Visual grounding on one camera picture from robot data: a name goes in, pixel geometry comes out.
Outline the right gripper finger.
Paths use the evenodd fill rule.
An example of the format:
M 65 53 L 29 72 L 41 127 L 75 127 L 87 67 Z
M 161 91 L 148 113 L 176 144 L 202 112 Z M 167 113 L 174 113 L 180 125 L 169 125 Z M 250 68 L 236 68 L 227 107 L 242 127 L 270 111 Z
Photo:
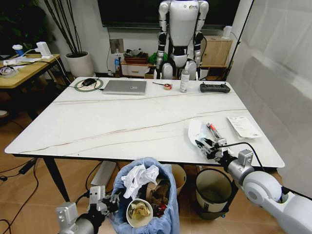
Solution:
M 207 148 L 207 149 L 217 149 L 217 145 L 214 141 L 207 139 L 207 138 L 201 138 L 200 140 L 195 140 L 195 143 L 198 148 Z
M 220 160 L 220 156 L 221 156 L 221 151 L 219 147 L 206 147 L 201 146 L 199 147 L 200 151 L 202 152 L 202 154 L 207 158 L 207 159 L 214 159 L 214 160 Z

